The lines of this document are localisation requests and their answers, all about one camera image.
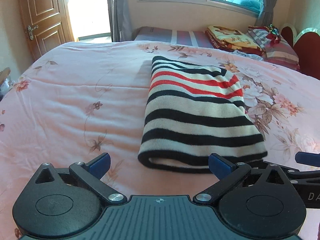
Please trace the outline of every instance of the headboard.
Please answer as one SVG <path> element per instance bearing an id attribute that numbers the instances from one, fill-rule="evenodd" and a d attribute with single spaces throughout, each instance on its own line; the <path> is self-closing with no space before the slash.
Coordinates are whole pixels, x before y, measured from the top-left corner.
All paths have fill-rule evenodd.
<path id="1" fill-rule="evenodd" d="M 297 35 L 294 26 L 285 24 L 280 33 L 297 53 L 301 73 L 320 79 L 320 30 L 306 28 Z"/>

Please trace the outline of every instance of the metal screw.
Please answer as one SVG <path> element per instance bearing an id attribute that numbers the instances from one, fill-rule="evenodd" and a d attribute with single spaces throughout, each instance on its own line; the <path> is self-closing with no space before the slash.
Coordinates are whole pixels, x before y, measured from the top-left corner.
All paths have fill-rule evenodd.
<path id="1" fill-rule="evenodd" d="M 206 193 L 201 193 L 196 196 L 196 199 L 199 201 L 205 202 L 205 201 L 209 201 L 211 199 L 211 196 Z"/>
<path id="2" fill-rule="evenodd" d="M 124 199 L 124 196 L 119 193 L 111 194 L 108 196 L 108 199 L 111 201 L 121 201 Z"/>

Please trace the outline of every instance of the door panel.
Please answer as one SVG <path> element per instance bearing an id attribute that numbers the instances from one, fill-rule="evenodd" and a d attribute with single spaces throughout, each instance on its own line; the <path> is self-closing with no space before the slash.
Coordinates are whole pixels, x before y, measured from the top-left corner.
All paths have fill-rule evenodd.
<path id="1" fill-rule="evenodd" d="M 29 48 L 34 59 L 38 59 L 49 50 L 72 41 L 71 26 L 64 8 L 64 0 L 20 0 L 22 21 L 25 29 L 30 25 L 33 40 L 26 31 Z"/>

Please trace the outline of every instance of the knit fabric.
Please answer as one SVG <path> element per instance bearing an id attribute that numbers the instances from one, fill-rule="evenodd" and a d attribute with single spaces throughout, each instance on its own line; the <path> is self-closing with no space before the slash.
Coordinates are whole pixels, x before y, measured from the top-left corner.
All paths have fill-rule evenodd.
<path id="1" fill-rule="evenodd" d="M 245 114 L 238 78 L 219 67 L 154 57 L 139 161 L 205 173 L 211 153 L 234 163 L 267 155 L 263 136 Z"/>

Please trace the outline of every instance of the crosshair marking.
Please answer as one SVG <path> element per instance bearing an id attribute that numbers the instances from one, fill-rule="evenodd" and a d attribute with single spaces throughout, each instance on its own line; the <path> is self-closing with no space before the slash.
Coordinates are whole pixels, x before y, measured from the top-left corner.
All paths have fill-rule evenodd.
<path id="1" fill-rule="evenodd" d="M 157 198 L 155 201 L 158 202 L 159 204 L 161 204 L 165 200 L 163 198 Z"/>

